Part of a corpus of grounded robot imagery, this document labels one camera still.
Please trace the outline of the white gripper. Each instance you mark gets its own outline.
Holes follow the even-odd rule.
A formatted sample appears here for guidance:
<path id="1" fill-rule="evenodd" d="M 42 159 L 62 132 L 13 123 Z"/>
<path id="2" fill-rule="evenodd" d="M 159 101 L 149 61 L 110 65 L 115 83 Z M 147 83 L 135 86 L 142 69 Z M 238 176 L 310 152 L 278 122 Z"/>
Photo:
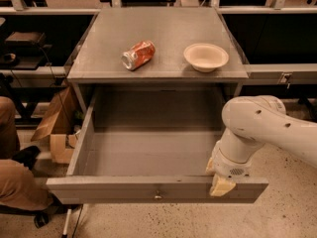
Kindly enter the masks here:
<path id="1" fill-rule="evenodd" d="M 214 176 L 209 190 L 211 196 L 220 197 L 235 188 L 236 183 L 229 178 L 244 177 L 250 173 L 251 162 L 235 163 L 224 156 L 221 142 L 218 141 L 212 150 L 206 166 L 206 174 Z"/>

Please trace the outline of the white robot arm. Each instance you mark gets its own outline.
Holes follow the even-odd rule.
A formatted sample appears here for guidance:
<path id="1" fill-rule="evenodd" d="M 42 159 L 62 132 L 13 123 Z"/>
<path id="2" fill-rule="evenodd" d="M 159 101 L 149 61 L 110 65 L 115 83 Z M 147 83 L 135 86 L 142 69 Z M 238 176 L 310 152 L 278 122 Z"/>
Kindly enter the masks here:
<path id="1" fill-rule="evenodd" d="M 213 177 L 209 194 L 223 196 L 249 173 L 253 154 L 269 143 L 317 167 L 317 124 L 290 117 L 270 95 L 239 96 L 222 109 L 225 130 L 206 167 Z"/>

